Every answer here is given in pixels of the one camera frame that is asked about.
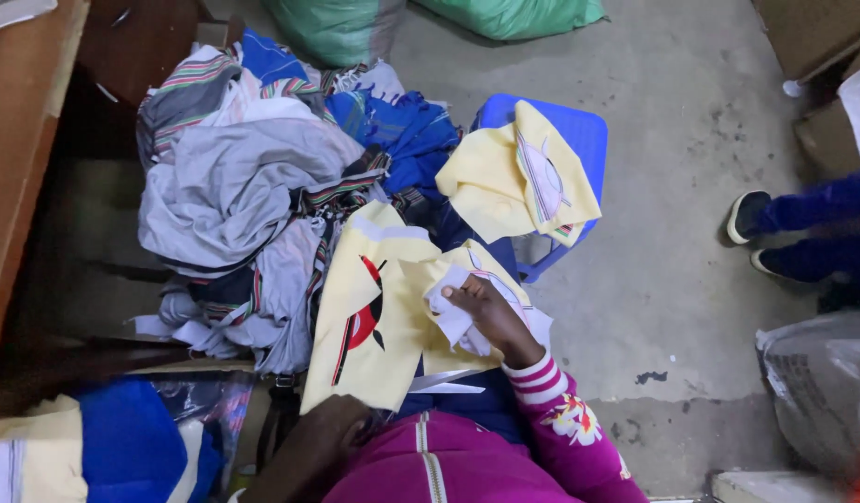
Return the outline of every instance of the floral sleeve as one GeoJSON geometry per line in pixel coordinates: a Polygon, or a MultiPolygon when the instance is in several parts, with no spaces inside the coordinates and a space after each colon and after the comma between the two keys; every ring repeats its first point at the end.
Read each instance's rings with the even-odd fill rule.
{"type": "Polygon", "coordinates": [[[597,417],[576,395],[576,381],[549,353],[528,369],[503,370],[533,426],[536,461],[570,496],[586,503],[647,501],[597,417]]]}

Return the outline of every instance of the embroidered design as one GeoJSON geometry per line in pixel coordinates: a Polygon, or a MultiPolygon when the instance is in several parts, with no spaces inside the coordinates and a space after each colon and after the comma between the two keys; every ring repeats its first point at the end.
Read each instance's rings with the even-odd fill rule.
{"type": "Polygon", "coordinates": [[[554,218],[560,204],[572,206],[563,194],[563,180],[548,158],[548,137],[538,150],[527,142],[519,130],[516,132],[516,158],[523,165],[526,177],[535,193],[535,211],[539,221],[547,222],[554,218]]]}
{"type": "Polygon", "coordinates": [[[619,455],[619,467],[622,468],[619,471],[619,478],[627,481],[632,478],[632,474],[628,471],[628,466],[625,466],[625,459],[622,458],[622,454],[619,455]]]}
{"type": "Polygon", "coordinates": [[[555,406],[542,419],[542,424],[550,425],[554,432],[561,436],[570,437],[569,444],[578,441],[583,446],[590,446],[603,438],[601,425],[592,410],[575,396],[564,393],[562,406],[555,406]]]}
{"type": "Polygon", "coordinates": [[[368,257],[364,255],[359,255],[359,257],[361,257],[362,263],[368,269],[368,273],[371,274],[371,278],[377,283],[379,295],[346,321],[343,344],[339,349],[339,357],[337,359],[337,370],[333,372],[334,386],[339,384],[339,377],[343,374],[343,363],[346,362],[346,354],[350,349],[359,347],[367,340],[368,336],[373,336],[379,348],[386,351],[386,347],[383,346],[383,337],[380,335],[379,330],[376,329],[379,316],[383,310],[383,283],[380,280],[379,271],[386,265],[386,260],[383,260],[378,268],[374,267],[373,262],[368,257]]]}
{"type": "Polygon", "coordinates": [[[467,254],[470,255],[470,263],[473,264],[474,270],[470,271],[470,274],[474,274],[480,278],[488,279],[495,289],[501,293],[501,296],[504,297],[504,300],[508,301],[510,307],[514,310],[514,312],[523,320],[523,323],[526,327],[532,328],[529,326],[529,317],[526,316],[527,311],[531,311],[535,309],[535,307],[531,305],[523,305],[520,303],[519,297],[516,296],[516,292],[510,289],[507,283],[502,281],[501,278],[498,277],[495,273],[489,272],[487,270],[482,270],[482,260],[480,257],[477,257],[473,250],[467,249],[467,254]]]}

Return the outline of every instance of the hand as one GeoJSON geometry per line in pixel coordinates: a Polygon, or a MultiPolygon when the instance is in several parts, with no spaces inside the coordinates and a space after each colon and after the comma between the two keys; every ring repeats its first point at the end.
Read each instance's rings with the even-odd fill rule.
{"type": "Polygon", "coordinates": [[[488,279],[471,274],[460,288],[444,287],[442,296],[474,319],[476,328],[504,354],[504,363],[511,369],[525,369],[544,358],[544,346],[488,279]]]}
{"type": "Polygon", "coordinates": [[[312,483],[348,457],[369,414],[368,407],[349,394],[325,399],[299,418],[275,456],[240,496],[240,503],[280,503],[302,497],[312,483]]]}

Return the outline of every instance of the magenta jacket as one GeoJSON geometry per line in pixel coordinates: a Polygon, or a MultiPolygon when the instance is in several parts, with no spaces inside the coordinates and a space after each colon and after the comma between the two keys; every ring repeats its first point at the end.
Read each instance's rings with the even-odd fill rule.
{"type": "Polygon", "coordinates": [[[647,502],[576,396],[576,381],[549,354],[528,369],[504,372],[533,425],[538,464],[525,446],[469,419],[430,411],[392,423],[359,450],[324,501],[647,502]]]}

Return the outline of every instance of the person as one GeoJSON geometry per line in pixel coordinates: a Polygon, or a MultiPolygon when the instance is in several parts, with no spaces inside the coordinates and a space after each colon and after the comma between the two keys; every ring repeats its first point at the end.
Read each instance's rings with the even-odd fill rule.
{"type": "MultiPolygon", "coordinates": [[[[761,234],[804,230],[854,217],[860,217],[860,171],[802,194],[772,199],[764,190],[748,192],[734,202],[726,231],[731,241],[745,245],[761,234]]],[[[860,234],[756,250],[750,262],[761,272],[804,283],[816,283],[835,272],[860,282],[860,234]]]]}
{"type": "Polygon", "coordinates": [[[498,372],[530,427],[531,448],[506,425],[499,434],[494,415],[474,421],[469,413],[434,408],[400,414],[357,449],[353,442],[369,410],[350,395],[334,395],[300,418],[249,489],[230,501],[647,502],[576,395],[576,381],[558,369],[491,282],[470,276],[460,288],[443,288],[443,295],[502,351],[498,372]]]}

